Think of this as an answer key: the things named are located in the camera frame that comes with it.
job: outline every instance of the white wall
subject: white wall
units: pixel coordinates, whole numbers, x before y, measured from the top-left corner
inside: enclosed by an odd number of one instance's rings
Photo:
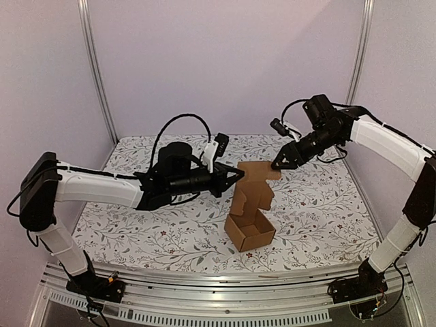
[[[111,144],[76,1],[2,1],[0,44],[0,325],[16,327],[26,324],[47,252],[6,215],[8,202],[44,151],[99,168]],[[72,227],[78,206],[57,209]]]
[[[216,133],[273,134],[294,99],[343,101],[363,11],[361,0],[94,0],[100,67],[121,136],[153,135],[196,112]],[[304,113],[290,114],[309,126]],[[204,133],[180,121],[168,133]]]
[[[436,2],[375,2],[369,48],[357,104],[418,142],[436,148]],[[414,186],[369,150],[349,146],[352,169],[370,199],[384,234],[395,224]],[[436,326],[436,228],[407,263],[429,326]]]

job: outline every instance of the black cable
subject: black cable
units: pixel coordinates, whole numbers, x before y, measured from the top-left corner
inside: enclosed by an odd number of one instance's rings
[[[179,201],[176,203],[171,202],[170,206],[177,206],[179,204],[184,204],[184,203],[188,203],[189,201],[195,200],[196,198],[198,198],[200,196],[200,193],[196,193],[193,196],[191,196],[189,199],[183,200],[183,201]]]
[[[434,224],[434,223],[436,223],[436,220],[435,220],[435,221],[431,221],[431,222],[427,225],[427,227],[425,227],[425,229],[424,229],[424,233],[420,233],[419,242],[418,242],[418,245],[419,245],[420,247],[424,245],[424,242],[425,242],[425,240],[426,240],[426,238],[427,238],[427,234],[429,233],[429,226],[430,226],[431,224]]]
[[[69,167],[68,170],[71,170],[72,172],[84,172],[86,174],[108,176],[108,177],[114,177],[120,179],[138,179],[137,176],[133,176],[133,175],[113,174],[111,172],[102,172],[101,170],[92,170],[92,169],[81,168],[81,167]]]
[[[31,238],[31,236],[30,236],[30,231],[29,230],[26,230],[26,235],[27,235],[27,238],[30,240],[30,243],[32,243],[32,245],[34,247],[39,247],[39,245],[40,245],[40,238],[38,236],[36,236],[36,241],[34,241]]]
[[[281,123],[283,124],[283,122],[285,121],[285,114],[289,108],[291,108],[294,104],[299,104],[300,102],[306,102],[306,101],[309,101],[309,99],[299,99],[299,100],[295,100],[294,102],[291,102],[290,104],[288,104],[281,112]]]
[[[331,159],[331,160],[323,160],[323,159],[320,158],[319,155],[317,155],[316,159],[318,159],[320,162],[323,162],[325,164],[331,164],[332,162],[335,162],[335,161],[338,161],[338,160],[342,160],[342,159],[345,159],[347,157],[347,155],[348,155],[348,151],[347,150],[342,149],[339,146],[336,146],[336,149],[338,149],[338,151],[341,152],[343,154],[343,156],[337,157],[337,158],[334,158],[334,159]]]
[[[41,175],[45,174],[46,172],[49,172],[51,170],[66,170],[67,167],[65,166],[55,166],[55,167],[49,167],[46,168],[44,170],[41,170],[40,172],[38,172],[36,175],[33,175],[33,177],[30,179],[29,182],[27,182],[27,184],[18,192],[18,194],[16,196],[14,196],[14,198],[12,199],[12,201],[8,204],[8,206],[6,207],[6,212],[8,213],[8,215],[13,216],[13,217],[20,217],[19,214],[17,213],[13,213],[11,212],[11,207],[15,204],[15,202],[20,198],[20,196],[36,181],[36,179],[38,179]]]
[[[399,131],[398,129],[396,129],[395,127],[392,127],[388,124],[384,124],[382,121],[380,121],[376,116],[374,116],[373,114],[370,113],[370,111],[368,109],[366,109],[363,106],[349,106],[347,104],[335,104],[332,103],[333,106],[336,107],[341,107],[341,108],[350,108],[350,107],[357,107],[357,108],[362,108],[366,111],[366,114],[368,116],[370,116],[371,119],[373,119],[377,124],[382,125],[383,127],[385,127],[386,129],[389,129],[390,131],[393,131],[395,134],[398,134],[402,137],[404,137],[406,140],[412,142],[413,144],[415,144],[416,146],[419,146],[421,149],[423,149],[424,151],[426,151],[428,154],[430,155],[435,155],[435,152],[432,150],[429,150],[427,148],[424,148],[422,144],[420,144],[419,142],[416,142],[413,138],[411,138],[410,136],[408,136],[407,134],[403,133],[402,131]]]
[[[199,120],[199,121],[203,124],[204,128],[206,129],[206,132],[207,132],[207,142],[209,143],[209,142],[211,141],[211,138],[212,138],[211,130],[209,129],[209,126],[207,125],[206,121],[204,121],[204,119],[203,119],[202,117],[200,117],[200,116],[198,116],[198,115],[196,115],[196,114],[180,114],[180,115],[177,115],[177,116],[175,116],[175,117],[172,117],[172,118],[171,118],[171,119],[170,119],[170,120],[169,120],[169,121],[168,121],[168,122],[167,122],[167,123],[162,127],[162,129],[160,130],[160,132],[159,132],[159,133],[157,134],[157,136],[156,136],[156,140],[155,140],[155,143],[154,143],[154,145],[153,145],[153,150],[151,151],[151,158],[150,158],[149,172],[150,172],[151,168],[153,167],[153,161],[154,161],[154,159],[155,159],[155,153],[156,153],[157,143],[159,142],[159,140],[160,140],[162,134],[164,133],[165,129],[167,129],[167,127],[168,127],[171,123],[173,123],[173,122],[175,122],[177,119],[180,119],[180,118],[183,118],[183,117],[193,117],[193,118]]]
[[[90,321],[94,326],[97,326],[97,327],[110,327],[109,321],[106,319],[106,317],[103,314],[103,309],[101,309],[100,307],[95,305],[95,302],[89,296],[85,295],[85,297],[86,297],[87,302],[88,302],[88,305],[87,305],[88,321]],[[91,318],[91,305],[100,314],[100,317],[102,317],[102,319],[103,319],[103,321],[104,321],[106,326],[103,326],[103,325],[100,325],[100,324],[96,323],[94,321],[94,318]]]
[[[394,261],[393,266],[395,267],[395,270],[398,271],[398,274],[400,274],[400,276],[401,276],[401,291],[400,291],[400,295],[399,295],[399,297],[397,298],[397,300],[395,301],[394,305],[392,305],[388,310],[384,311],[383,313],[380,313],[379,315],[374,315],[374,318],[376,318],[376,317],[381,317],[381,316],[383,316],[383,315],[387,315],[389,312],[391,312],[391,311],[396,307],[397,304],[399,304],[399,302],[400,302],[400,300],[401,300],[401,297],[403,297],[404,286],[405,286],[405,280],[404,280],[404,275],[403,275],[403,273],[402,273],[401,270],[399,270],[399,268],[396,266],[396,263],[398,262],[398,260],[399,260],[399,258],[397,258],[397,259]]]
[[[60,263],[63,271],[65,271],[65,274],[68,276],[69,280],[74,284],[74,286],[76,286],[76,288],[83,293],[84,297],[86,298],[88,305],[87,305],[87,311],[88,311],[88,320],[97,327],[110,327],[110,324],[108,322],[108,320],[106,319],[106,317],[103,314],[103,309],[101,309],[98,305],[96,305],[96,302],[87,294],[87,292],[85,292],[84,290],[82,290],[82,288],[77,285],[77,283],[74,281],[73,277],[69,274],[69,272],[67,272],[67,269],[65,269],[64,265],[62,263]],[[93,307],[99,314],[100,317],[102,317],[102,319],[104,320],[104,323],[106,324],[106,326],[102,326],[99,325],[98,323],[96,323],[94,321],[94,318],[91,317],[91,307]]]

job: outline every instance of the cardboard box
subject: cardboard box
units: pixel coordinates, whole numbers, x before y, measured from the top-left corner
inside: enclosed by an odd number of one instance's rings
[[[235,186],[230,213],[224,230],[240,252],[270,244],[275,228],[259,210],[270,210],[274,192],[267,179],[280,179],[281,173],[271,169],[270,161],[242,161],[238,168],[244,178]]]

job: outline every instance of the floral tablecloth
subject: floral tablecloth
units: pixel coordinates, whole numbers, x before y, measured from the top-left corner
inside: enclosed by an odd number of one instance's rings
[[[146,171],[154,137],[123,138],[105,170]],[[182,140],[198,155],[204,136],[163,136],[160,146]],[[218,161],[272,160],[289,138],[230,136]],[[325,158],[337,156],[329,150]],[[282,171],[268,182],[275,193],[264,214],[277,229],[266,247],[239,253],[224,232],[233,188],[214,198],[140,212],[113,204],[88,203],[73,237],[98,262],[201,273],[264,272],[331,266],[364,259],[378,246],[373,222],[342,161],[316,159]]]

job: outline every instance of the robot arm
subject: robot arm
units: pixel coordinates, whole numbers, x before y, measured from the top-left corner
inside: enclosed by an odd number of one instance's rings
[[[54,153],[44,153],[22,182],[20,223],[62,263],[70,278],[68,290],[120,302],[124,283],[116,280],[116,273],[109,278],[95,274],[88,255],[55,217],[55,202],[103,202],[152,211],[175,205],[173,197],[183,194],[209,191],[219,198],[244,176],[242,170],[215,162],[223,155],[227,143],[228,137],[219,134],[207,144],[203,154],[206,165],[192,155],[188,144],[170,143],[159,150],[158,161],[148,172],[133,175],[72,167],[58,161]],[[192,162],[198,167],[192,168]]]
[[[367,109],[333,107],[325,95],[316,95],[303,104],[314,131],[292,141],[279,151],[273,169],[297,169],[331,146],[353,141],[376,152],[399,167],[415,182],[399,221],[381,245],[359,268],[355,279],[331,284],[335,302],[354,300],[387,290],[384,271],[407,253],[417,237],[436,215],[436,155],[405,134],[384,125]],[[289,134],[278,119],[271,126],[282,136]]]

